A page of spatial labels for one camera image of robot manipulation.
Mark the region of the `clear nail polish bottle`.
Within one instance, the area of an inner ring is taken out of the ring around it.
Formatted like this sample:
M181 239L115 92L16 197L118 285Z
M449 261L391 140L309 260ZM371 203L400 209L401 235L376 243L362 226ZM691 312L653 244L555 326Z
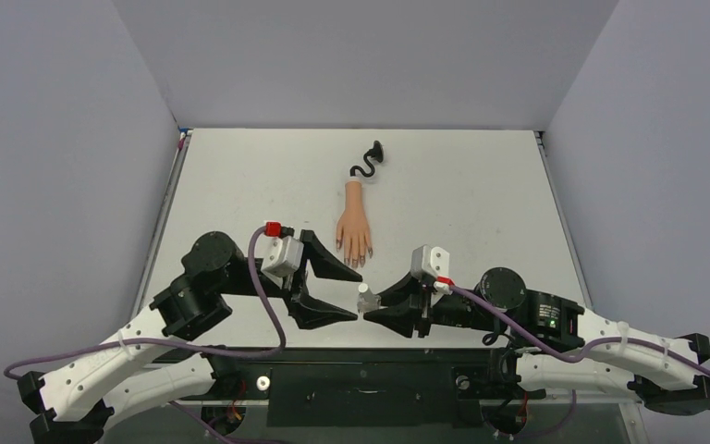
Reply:
M381 297L378 294L366 292L359 294L357 308L360 314L366 314L378 310L381 306Z

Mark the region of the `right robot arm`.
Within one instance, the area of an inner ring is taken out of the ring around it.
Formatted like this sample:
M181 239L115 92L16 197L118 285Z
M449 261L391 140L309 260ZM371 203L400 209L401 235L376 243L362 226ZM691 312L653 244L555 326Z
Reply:
M484 333L492 346L511 348L484 370L497 395L565 389L600 391L676 416L710 411L709 338L667 338L596 314L571 300L527 288L513 270L486 271L473 289L448 277L407 274L386 290L359 286L364 320L406 338L423 338L433 326Z

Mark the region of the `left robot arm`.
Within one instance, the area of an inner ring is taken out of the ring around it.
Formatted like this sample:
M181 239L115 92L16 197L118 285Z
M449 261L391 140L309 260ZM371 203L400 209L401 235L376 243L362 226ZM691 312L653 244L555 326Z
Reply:
M295 231L276 222L258 228L272 242L257 257L226 234L202 234L181 260L182 273L123 327L100 344L53 356L56 370L37 372L34 361L14 364L22 402L33 412L37 443L94 443L104 432L137 413L182 398L212 393L232 395L239 384L237 360L265 359L286 347L279 335L273 348L236 351L200 346L197 339L232 314L226 296L255 296L264 308L284 302L302 330L355 319L355 314L313 298L308 276L361 282L310 230Z

